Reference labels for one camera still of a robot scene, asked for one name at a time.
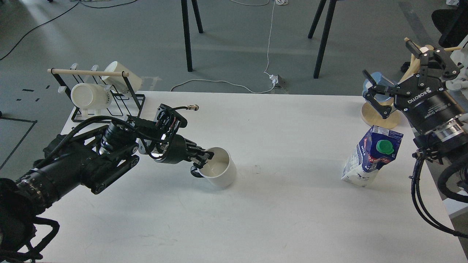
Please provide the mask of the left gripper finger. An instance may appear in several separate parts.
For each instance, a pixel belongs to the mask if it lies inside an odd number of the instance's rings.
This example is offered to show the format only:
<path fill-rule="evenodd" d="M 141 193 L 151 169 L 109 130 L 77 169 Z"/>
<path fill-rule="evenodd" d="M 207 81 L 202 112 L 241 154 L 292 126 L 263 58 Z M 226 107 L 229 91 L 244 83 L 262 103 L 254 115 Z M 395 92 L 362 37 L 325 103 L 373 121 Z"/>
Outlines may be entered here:
<path fill-rule="evenodd" d="M 211 154 L 211 159 L 214 156 L 214 152 L 203 149 L 194 142 L 186 142 L 186 154 L 187 154 L 187 156 L 201 155 L 202 153 L 210 153 Z"/>
<path fill-rule="evenodd" d="M 201 155 L 188 156 L 185 160 L 187 162 L 193 162 L 196 168 L 202 168 L 210 159 L 210 153 L 202 153 Z"/>

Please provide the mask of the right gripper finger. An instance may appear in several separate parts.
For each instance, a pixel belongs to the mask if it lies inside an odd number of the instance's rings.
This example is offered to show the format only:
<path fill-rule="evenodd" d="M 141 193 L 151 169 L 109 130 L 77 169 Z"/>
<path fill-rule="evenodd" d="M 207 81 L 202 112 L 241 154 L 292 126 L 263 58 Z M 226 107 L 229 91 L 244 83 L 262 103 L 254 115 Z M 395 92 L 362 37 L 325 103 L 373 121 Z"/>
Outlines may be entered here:
<path fill-rule="evenodd" d="M 382 119 L 387 119 L 395 111 L 393 97 L 389 93 L 395 91 L 396 82 L 384 76 L 381 72 L 369 73 L 363 70 L 365 81 L 362 96 Z"/>
<path fill-rule="evenodd" d="M 411 52 L 411 61 L 408 70 L 404 73 L 404 80 L 415 76 L 418 79 L 418 86 L 427 86 L 427 79 L 431 76 L 439 78 L 442 82 L 456 79 L 461 72 L 461 65 L 452 60 L 452 53 L 461 50 L 460 46 L 438 47 L 431 45 L 419 46 L 405 37 L 405 46 Z"/>

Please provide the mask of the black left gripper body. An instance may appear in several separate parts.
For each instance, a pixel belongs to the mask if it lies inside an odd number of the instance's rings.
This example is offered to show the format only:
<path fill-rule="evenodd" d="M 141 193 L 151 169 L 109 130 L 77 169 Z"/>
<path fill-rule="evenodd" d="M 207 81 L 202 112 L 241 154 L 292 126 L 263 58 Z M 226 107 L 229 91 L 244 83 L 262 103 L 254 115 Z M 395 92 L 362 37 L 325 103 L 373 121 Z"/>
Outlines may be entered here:
<path fill-rule="evenodd" d="M 177 164 L 187 159 L 186 141 L 178 135 L 179 128 L 187 126 L 187 120 L 177 112 L 187 107 L 171 108 L 160 104 L 148 132 L 148 154 L 158 163 Z"/>

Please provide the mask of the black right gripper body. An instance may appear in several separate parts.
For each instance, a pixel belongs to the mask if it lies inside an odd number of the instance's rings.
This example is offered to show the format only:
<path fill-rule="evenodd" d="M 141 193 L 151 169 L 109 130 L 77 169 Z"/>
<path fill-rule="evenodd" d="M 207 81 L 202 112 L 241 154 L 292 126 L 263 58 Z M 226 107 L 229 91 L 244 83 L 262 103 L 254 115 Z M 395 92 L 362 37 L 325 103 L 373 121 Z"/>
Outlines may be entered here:
<path fill-rule="evenodd" d="M 465 131 L 458 118 L 465 111 L 439 78 L 426 77 L 424 84 L 424 87 L 419 84 L 416 75 L 398 83 L 393 102 L 395 108 L 403 112 L 420 134 L 434 133 L 442 142 L 463 136 Z"/>

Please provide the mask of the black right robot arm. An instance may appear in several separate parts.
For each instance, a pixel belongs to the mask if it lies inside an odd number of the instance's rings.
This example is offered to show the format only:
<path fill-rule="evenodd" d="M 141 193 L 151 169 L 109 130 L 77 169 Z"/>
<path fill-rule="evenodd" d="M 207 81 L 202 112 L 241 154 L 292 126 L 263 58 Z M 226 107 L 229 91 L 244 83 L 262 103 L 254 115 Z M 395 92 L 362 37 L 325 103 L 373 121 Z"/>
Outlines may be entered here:
<path fill-rule="evenodd" d="M 460 74 L 462 66 L 451 60 L 449 48 L 429 49 L 416 45 L 409 38 L 405 38 L 405 45 L 414 57 L 406 77 L 396 84 L 381 85 L 367 70 L 363 70 L 371 83 L 363 97 L 381 120 L 388 119 L 399 110 L 419 134 L 414 139 L 418 149 L 412 155 L 416 162 L 410 178 L 412 201 L 421 218 L 440 231 L 467 238 L 467 234 L 452 230 L 431 216 L 423 204 L 419 188 L 423 163 L 442 163 L 446 158 L 450 166 L 440 173 L 437 188 L 449 199 L 467 202 L 467 196 L 447 187 L 449 178 L 460 173 L 461 181 L 457 185 L 467 190 L 467 132 L 461 121 L 465 111 L 445 86 L 446 81 Z"/>

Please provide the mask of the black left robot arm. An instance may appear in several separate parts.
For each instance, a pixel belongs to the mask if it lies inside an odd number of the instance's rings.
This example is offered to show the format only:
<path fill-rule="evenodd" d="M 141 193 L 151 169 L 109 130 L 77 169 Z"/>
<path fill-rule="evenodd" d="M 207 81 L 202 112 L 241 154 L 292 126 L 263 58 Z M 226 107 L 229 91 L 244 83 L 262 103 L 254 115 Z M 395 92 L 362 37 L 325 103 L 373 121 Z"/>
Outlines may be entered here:
<path fill-rule="evenodd" d="M 178 110 L 161 104 L 154 121 L 132 115 L 89 118 L 67 135 L 57 135 L 44 149 L 45 157 L 17 181 L 1 178 L 1 260 L 42 259 L 60 225 L 39 215 L 79 185 L 102 193 L 137 165 L 137 151 L 158 163 L 192 162 L 192 175 L 199 178 L 196 170 L 214 153 L 177 134 L 187 125 Z"/>

